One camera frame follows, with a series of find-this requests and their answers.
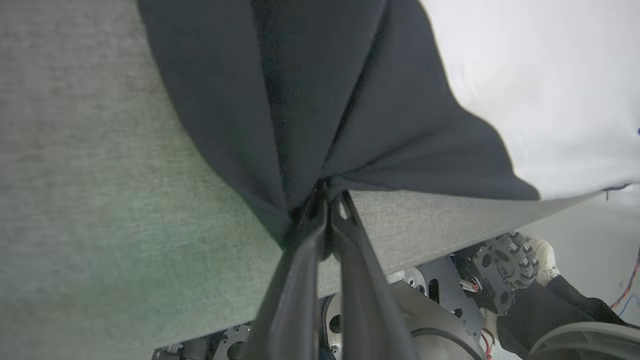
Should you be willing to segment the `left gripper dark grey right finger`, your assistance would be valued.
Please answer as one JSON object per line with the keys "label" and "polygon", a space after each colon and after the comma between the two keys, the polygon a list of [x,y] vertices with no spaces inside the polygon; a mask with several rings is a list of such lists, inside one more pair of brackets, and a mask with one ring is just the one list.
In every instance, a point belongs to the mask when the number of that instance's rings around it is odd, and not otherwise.
{"label": "left gripper dark grey right finger", "polygon": [[343,359],[418,359],[402,312],[348,192],[329,203],[329,237],[341,268]]}

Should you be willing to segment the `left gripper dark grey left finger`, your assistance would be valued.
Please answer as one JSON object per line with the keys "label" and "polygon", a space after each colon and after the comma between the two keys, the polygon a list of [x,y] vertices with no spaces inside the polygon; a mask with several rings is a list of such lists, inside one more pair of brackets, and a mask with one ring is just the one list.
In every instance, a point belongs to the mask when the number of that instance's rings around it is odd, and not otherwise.
{"label": "left gripper dark grey left finger", "polygon": [[315,360],[319,355],[318,268],[328,220],[324,196],[312,196],[286,246],[245,344],[245,360]]}

